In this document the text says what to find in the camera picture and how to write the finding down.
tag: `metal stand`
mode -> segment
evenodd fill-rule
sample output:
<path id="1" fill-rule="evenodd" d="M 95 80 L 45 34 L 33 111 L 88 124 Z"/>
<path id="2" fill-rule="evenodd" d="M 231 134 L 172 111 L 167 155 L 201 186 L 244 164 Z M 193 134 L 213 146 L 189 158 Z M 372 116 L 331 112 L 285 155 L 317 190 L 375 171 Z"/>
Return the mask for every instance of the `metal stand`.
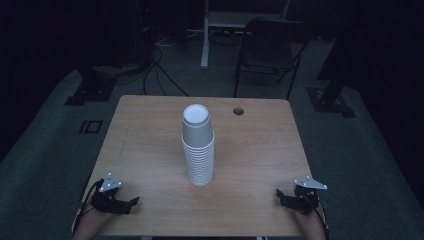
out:
<path id="1" fill-rule="evenodd" d="M 68 97 L 66 106 L 83 106 L 89 102 L 107 102 L 115 87 L 115 78 L 102 78 L 92 67 L 79 68 L 82 82 L 74 96 Z"/>
<path id="2" fill-rule="evenodd" d="M 352 108 L 348 107 L 340 95 L 340 86 L 330 83 L 327 89 L 307 88 L 309 98 L 316 112 L 341 113 L 346 118 L 356 118 Z"/>
<path id="3" fill-rule="evenodd" d="M 280 14 L 221 12 L 209 11 L 209 0 L 205 0 L 204 37 L 200 67 L 207 69 L 209 65 L 209 27 L 244 28 L 255 17 L 285 19 L 289 5 L 290 0 L 287 0 Z"/>

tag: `gray carpet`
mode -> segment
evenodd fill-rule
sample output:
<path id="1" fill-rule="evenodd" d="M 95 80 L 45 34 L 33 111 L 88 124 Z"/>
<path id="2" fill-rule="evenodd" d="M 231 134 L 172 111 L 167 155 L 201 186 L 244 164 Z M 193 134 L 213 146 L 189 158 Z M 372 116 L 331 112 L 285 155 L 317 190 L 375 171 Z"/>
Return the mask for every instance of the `gray carpet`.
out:
<path id="1" fill-rule="evenodd" d="M 211 44 L 207 70 L 200 69 L 201 47 L 199 40 L 190 41 L 187 48 L 161 46 L 160 65 L 191 96 L 232 97 L 238 47 Z M 331 43 L 320 40 L 308 47 L 290 103 L 314 177 L 329 186 L 320 196 L 328 202 L 331 239 L 423 239 L 423 210 L 360 95 L 349 88 L 342 91 L 357 118 L 316 113 L 311 105 L 306 88 L 328 84 L 316 79 L 330 49 Z M 141 93 L 141 79 L 122 77 L 109 102 L 84 106 L 64 106 L 81 81 L 78 72 L 58 84 L 0 165 L 0 239 L 71 238 L 81 191 L 115 107 L 122 95 Z M 182 95 L 159 69 L 158 79 L 167 95 Z M 277 79 L 242 74 L 238 97 L 283 98 L 288 84 L 276 85 Z M 158 86 L 153 70 L 146 81 L 147 94 L 163 95 Z M 84 121 L 102 121 L 100 131 L 81 132 Z"/>

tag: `chair back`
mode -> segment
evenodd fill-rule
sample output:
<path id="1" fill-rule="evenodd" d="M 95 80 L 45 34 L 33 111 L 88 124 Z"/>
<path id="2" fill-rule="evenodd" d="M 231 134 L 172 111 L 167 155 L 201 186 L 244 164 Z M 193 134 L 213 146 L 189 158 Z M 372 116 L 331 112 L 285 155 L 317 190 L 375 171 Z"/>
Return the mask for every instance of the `chair back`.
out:
<path id="1" fill-rule="evenodd" d="M 269 18 L 250 20 L 244 28 L 243 34 L 251 34 L 272 41 L 301 44 L 307 44 L 314 35 L 312 26 L 308 23 Z"/>

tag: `chair leg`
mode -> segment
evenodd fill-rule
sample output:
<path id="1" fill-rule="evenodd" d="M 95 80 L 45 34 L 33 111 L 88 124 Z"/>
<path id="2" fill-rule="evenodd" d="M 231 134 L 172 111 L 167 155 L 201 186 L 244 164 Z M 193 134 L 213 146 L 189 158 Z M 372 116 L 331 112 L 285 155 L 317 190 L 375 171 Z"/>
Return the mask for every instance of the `chair leg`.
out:
<path id="1" fill-rule="evenodd" d="M 286 96 L 287 101 L 290 98 L 291 90 L 293 88 L 294 80 L 296 79 L 297 71 L 299 70 L 301 60 L 302 60 L 302 55 L 299 55 L 299 58 L 297 59 L 297 62 L 296 62 L 295 67 L 294 67 L 293 76 L 292 76 L 292 79 L 291 79 L 290 85 L 289 85 L 289 90 L 287 91 L 287 96 Z"/>
<path id="2" fill-rule="evenodd" d="M 237 74 L 237 77 L 236 77 L 236 84 L 234 85 L 233 98 L 236 98 L 237 97 L 237 89 L 238 89 L 239 77 L 240 77 L 240 73 Z"/>
<path id="3" fill-rule="evenodd" d="M 292 90 L 292 88 L 293 88 L 293 85 L 294 85 L 294 80 L 296 79 L 296 75 L 297 75 L 297 70 L 299 69 L 299 65 L 298 66 L 296 66 L 296 68 L 294 69 L 294 71 L 293 71 L 293 76 L 292 76 L 292 78 L 291 78 L 291 80 L 290 80 L 290 85 L 289 85 L 289 90 L 287 91 L 287 96 L 286 96 L 286 100 L 288 101 L 289 100 L 289 98 L 290 98 L 290 94 L 291 94 L 291 90 Z"/>
<path id="4" fill-rule="evenodd" d="M 233 98 L 237 97 L 238 83 L 239 83 L 239 79 L 240 79 L 240 68 L 241 68 L 241 55 L 239 55 L 239 59 L 237 61 L 237 65 L 236 65 L 236 71 L 234 72 L 234 78 L 236 79 L 236 82 L 235 82 L 235 85 L 234 85 Z"/>
<path id="5" fill-rule="evenodd" d="M 283 80 L 283 78 L 286 76 L 288 72 L 284 72 L 283 75 L 281 75 L 280 79 L 278 79 L 278 84 L 281 83 L 281 81 Z"/>

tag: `black cable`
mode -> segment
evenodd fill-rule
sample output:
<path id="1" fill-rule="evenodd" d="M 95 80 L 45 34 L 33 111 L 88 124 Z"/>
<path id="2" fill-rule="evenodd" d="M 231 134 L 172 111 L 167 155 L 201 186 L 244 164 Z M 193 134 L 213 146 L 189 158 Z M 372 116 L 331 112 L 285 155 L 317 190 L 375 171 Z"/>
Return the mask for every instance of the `black cable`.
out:
<path id="1" fill-rule="evenodd" d="M 83 212 L 82 212 L 82 211 L 84 211 L 85 205 L 87 205 L 88 198 L 91 196 L 91 192 L 93 191 L 94 187 L 96 187 L 96 186 L 98 186 L 98 185 L 100 184 L 100 182 L 101 182 L 101 180 L 99 180 L 99 181 L 95 182 L 95 183 L 93 184 L 93 186 L 91 186 L 91 187 L 90 187 L 90 190 L 88 190 L 88 193 L 87 193 L 87 195 L 85 196 L 85 200 L 84 200 L 84 202 L 83 202 L 83 204 L 82 204 L 81 211 L 79 212 L 79 214 L 77 215 L 77 218 L 75 219 L 75 224 L 74 224 L 74 229 L 73 229 L 73 231 L 72 231 L 72 234 L 75 234 L 75 231 L 76 231 L 76 230 L 77 230 L 77 228 L 78 228 L 78 225 L 79 225 L 79 223 L 80 223 L 80 221 L 81 221 L 82 216 L 84 216 L 84 214 L 86 214 L 86 213 L 88 213 L 89 211 L 91 211 L 91 210 L 92 210 L 92 209 L 90 209 L 89 211 L 87 211 L 87 212 L 85 212 L 85 213 L 83 213 Z"/>
<path id="2" fill-rule="evenodd" d="M 224 47 L 234 47 L 234 46 L 240 45 L 240 40 L 236 36 L 232 36 L 232 35 L 227 34 L 227 33 L 220 33 L 220 34 L 217 34 L 215 36 L 218 36 L 218 37 L 219 36 L 227 37 L 230 40 L 232 40 L 232 43 L 224 43 L 224 42 L 220 42 L 220 41 L 214 40 L 212 36 L 209 37 L 209 42 L 216 43 L 216 44 L 221 45 L 221 46 L 224 46 Z"/>
<path id="3" fill-rule="evenodd" d="M 188 93 L 186 93 L 180 86 L 178 86 L 178 84 L 177 83 L 175 83 L 175 81 L 169 76 L 169 74 L 159 65 L 159 62 L 162 60 L 162 57 L 163 57 L 163 52 L 159 49 L 159 48 L 157 48 L 157 47 L 155 47 L 155 50 L 156 51 L 158 51 L 159 52 L 159 54 L 160 54 L 160 56 L 159 56 L 159 59 L 158 60 L 155 60 L 153 57 L 152 57 L 152 62 L 153 62 L 153 64 L 152 64 L 152 66 L 150 67 L 150 69 L 146 72 L 146 74 L 144 75 L 144 78 L 143 78 L 143 88 L 142 88 L 142 90 L 141 90 L 141 94 L 143 95 L 143 92 L 144 92 L 144 95 L 147 95 L 147 90 L 146 90 L 146 79 L 147 79 L 147 77 L 148 77 L 148 75 L 149 75 L 149 73 L 152 71 L 152 69 L 153 68 L 155 68 L 155 71 L 156 71 L 156 67 L 159 67 L 159 69 L 166 75 L 166 77 L 169 79 L 169 81 L 171 81 L 171 83 L 176 87 L 176 88 L 178 88 L 185 96 L 189 96 L 189 94 Z M 162 88 L 162 85 L 159 83 L 159 80 L 158 80 L 158 75 L 157 75 L 157 82 L 158 82 L 158 84 L 159 84 L 159 87 L 161 88 L 161 90 L 162 90 L 162 92 L 165 94 L 165 96 L 166 96 L 166 93 L 165 93 L 165 91 L 164 91 L 164 89 Z"/>
<path id="4" fill-rule="evenodd" d="M 130 84 L 130 83 L 133 83 L 133 82 L 137 81 L 138 79 L 140 79 L 141 77 L 143 77 L 145 73 L 146 72 L 143 72 L 143 73 L 139 74 L 138 76 L 135 76 L 133 79 L 131 79 L 131 80 L 127 81 L 127 82 L 115 83 L 115 85 L 116 86 L 123 86 L 123 85 L 127 85 L 127 84 Z"/>
<path id="5" fill-rule="evenodd" d="M 309 199 L 305 196 L 304 193 L 302 193 L 302 197 L 306 200 L 306 202 L 309 204 L 309 206 L 314 210 L 314 212 L 317 214 L 319 220 L 321 221 L 322 224 L 322 228 L 324 230 L 324 234 L 325 234 L 325 239 L 330 240 L 330 232 L 328 229 L 328 225 L 325 223 L 325 221 L 323 220 L 323 218 L 321 217 L 321 214 L 319 214 L 318 210 L 314 207 L 314 205 L 309 201 Z"/>
<path id="6" fill-rule="evenodd" d="M 163 89 L 162 85 L 160 84 L 160 81 L 159 81 L 159 74 L 158 74 L 158 70 L 157 70 L 157 68 L 156 68 L 156 67 L 155 67 L 155 72 L 156 72 L 156 82 L 158 83 L 160 90 L 162 90 L 162 93 L 163 93 L 165 96 L 168 96 L 168 95 L 166 94 L 165 90 Z"/>
<path id="7" fill-rule="evenodd" d="M 155 47 L 155 49 L 161 54 L 161 56 L 163 55 L 163 53 L 162 53 L 162 51 L 159 49 L 159 48 L 157 48 L 157 47 Z M 177 83 L 175 83 L 174 82 L 174 80 L 172 80 L 172 78 L 168 75 L 168 73 L 159 65 L 159 61 L 158 62 L 156 62 L 154 59 L 153 59 L 153 62 L 155 63 L 155 65 L 156 66 L 158 66 L 159 67 L 159 69 L 166 75 L 166 77 L 169 79 L 169 81 L 171 81 L 171 83 L 172 84 L 174 84 L 174 86 L 175 87 L 177 87 L 185 96 L 189 96 L 188 95 L 188 93 L 186 93 L 180 86 L 178 86 L 178 84 Z"/>
<path id="8" fill-rule="evenodd" d="M 87 213 L 91 212 L 93 209 L 94 209 L 94 207 L 90 208 L 87 212 L 83 213 L 83 214 L 81 215 L 81 217 L 82 217 L 82 216 L 84 216 L 85 214 L 87 214 Z"/>
<path id="9" fill-rule="evenodd" d="M 105 73 L 105 72 L 102 72 L 102 71 L 99 71 L 99 70 L 96 70 L 96 72 L 101 77 L 104 77 L 104 78 L 113 78 L 113 79 L 115 79 L 115 78 L 121 78 L 121 77 L 132 77 L 132 76 L 135 76 L 135 79 L 132 79 L 132 80 L 130 80 L 128 82 L 116 83 L 115 84 L 117 86 L 118 85 L 126 85 L 126 84 L 129 84 L 129 83 L 132 83 L 132 82 L 136 81 L 141 76 L 143 76 L 143 74 L 146 72 L 146 68 L 147 68 L 147 66 L 145 64 L 146 63 L 139 65 L 137 68 L 130 69 L 130 70 L 127 70 L 127 71 L 124 71 L 124 72 L 116 73 L 116 74 L 108 74 L 108 73 Z"/>

